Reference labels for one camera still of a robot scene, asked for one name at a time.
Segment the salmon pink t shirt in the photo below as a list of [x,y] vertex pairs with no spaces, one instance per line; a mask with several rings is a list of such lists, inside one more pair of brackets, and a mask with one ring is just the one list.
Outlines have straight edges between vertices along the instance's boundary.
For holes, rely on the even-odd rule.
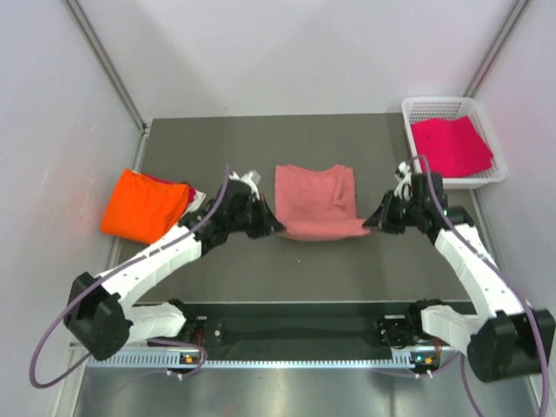
[[357,215],[354,170],[336,164],[314,171],[275,167],[275,215],[283,236],[306,242],[362,237],[370,231]]

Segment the white t shirt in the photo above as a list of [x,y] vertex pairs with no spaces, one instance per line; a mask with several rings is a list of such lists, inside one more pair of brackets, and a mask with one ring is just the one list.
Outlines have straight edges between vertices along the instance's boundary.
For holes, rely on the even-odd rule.
[[189,212],[196,211],[197,209],[199,209],[201,207],[201,205],[203,204],[205,199],[206,199],[206,194],[197,189],[195,191],[195,196],[194,196],[192,202],[189,203],[188,206],[187,206],[186,212],[189,213]]

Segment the orange t shirt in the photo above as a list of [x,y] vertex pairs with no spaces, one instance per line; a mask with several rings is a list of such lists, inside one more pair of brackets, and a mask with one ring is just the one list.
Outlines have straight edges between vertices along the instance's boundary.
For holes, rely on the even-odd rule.
[[100,230],[150,245],[163,237],[195,199],[189,184],[125,169],[103,213]]

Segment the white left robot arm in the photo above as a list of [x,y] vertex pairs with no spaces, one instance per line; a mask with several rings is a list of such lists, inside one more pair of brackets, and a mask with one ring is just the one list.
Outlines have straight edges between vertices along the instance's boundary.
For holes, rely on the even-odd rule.
[[99,274],[79,275],[69,292],[65,327],[98,361],[130,343],[171,338],[188,344],[197,325],[177,301],[139,306],[137,301],[177,269],[201,259],[233,233],[250,239],[282,231],[255,171],[231,173],[216,199],[186,213],[158,241],[137,255]]

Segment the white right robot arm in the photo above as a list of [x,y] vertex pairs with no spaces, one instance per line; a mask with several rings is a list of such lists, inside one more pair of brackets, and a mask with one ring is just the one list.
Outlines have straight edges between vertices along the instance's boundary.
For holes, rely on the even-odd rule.
[[413,174],[406,166],[395,173],[397,186],[382,198],[365,228],[392,235],[417,228],[447,261],[466,290],[474,316],[460,314],[441,300],[421,300],[406,313],[407,337],[418,344],[438,338],[468,359],[483,382],[538,374],[552,348],[555,320],[546,309],[526,315],[525,306],[500,278],[472,217],[449,206],[438,173]]

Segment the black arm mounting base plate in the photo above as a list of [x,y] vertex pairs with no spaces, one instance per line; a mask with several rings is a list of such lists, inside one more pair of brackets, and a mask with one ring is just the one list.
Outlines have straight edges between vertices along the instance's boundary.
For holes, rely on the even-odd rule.
[[186,303],[187,322],[157,346],[190,343],[209,359],[385,359],[439,343],[409,327],[406,301]]

